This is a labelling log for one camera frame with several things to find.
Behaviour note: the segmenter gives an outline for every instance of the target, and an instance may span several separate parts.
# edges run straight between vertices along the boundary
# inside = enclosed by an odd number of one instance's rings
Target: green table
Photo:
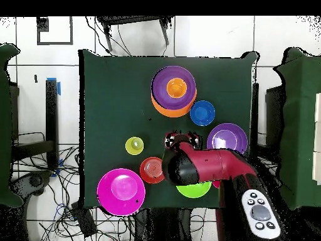
[[[287,99],[280,143],[280,192],[289,208],[321,206],[321,186],[312,179],[315,132],[315,96],[321,92],[321,58],[297,48],[285,52],[280,72]]]
[[[203,137],[206,147],[208,134],[215,126],[232,122],[242,127],[250,139],[251,67],[255,60],[255,52],[232,59],[102,57],[80,50],[80,70],[84,71],[81,88],[85,90],[85,113],[82,110],[80,114],[85,116],[84,206],[100,206],[96,189],[106,172],[127,168],[139,174],[145,158],[161,158],[168,132],[195,131]],[[189,114],[168,118],[155,110],[150,83],[159,69],[169,65],[188,69],[196,81],[196,100],[212,102],[216,117],[210,125],[195,125]],[[132,136],[144,141],[144,150],[137,156],[125,150],[125,142]],[[144,184],[144,208],[218,207],[218,189],[214,186],[205,196],[190,199],[166,181]]]

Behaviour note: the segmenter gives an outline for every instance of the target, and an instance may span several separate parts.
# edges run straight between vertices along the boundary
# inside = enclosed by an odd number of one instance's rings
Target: purple plate
[[[232,123],[224,123],[216,126],[209,133],[207,148],[228,148],[245,153],[248,147],[248,138],[242,128]]]
[[[181,78],[186,83],[186,93],[181,98],[172,98],[167,93],[167,83],[173,78]],[[178,110],[191,102],[195,95],[196,84],[192,74],[179,66],[168,66],[159,70],[152,80],[152,95],[165,109]]]

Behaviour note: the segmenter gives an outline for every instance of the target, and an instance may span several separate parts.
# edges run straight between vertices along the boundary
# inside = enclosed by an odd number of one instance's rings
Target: magenta bowl
[[[113,169],[101,178],[97,186],[101,206],[116,216],[135,213],[145,199],[145,186],[138,174],[125,169]]]

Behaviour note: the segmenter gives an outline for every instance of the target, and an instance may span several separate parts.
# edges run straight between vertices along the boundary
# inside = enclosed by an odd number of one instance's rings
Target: black power strip
[[[80,230],[85,237],[90,237],[97,233],[97,226],[93,220],[92,214],[89,209],[79,208],[78,202],[71,204],[71,213],[73,217],[78,221]]]

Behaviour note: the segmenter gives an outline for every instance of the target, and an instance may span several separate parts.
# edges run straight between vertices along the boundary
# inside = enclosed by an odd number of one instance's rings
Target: remote controller
[[[258,190],[247,190],[242,196],[242,206],[251,231],[260,238],[274,239],[281,229],[265,195]]]

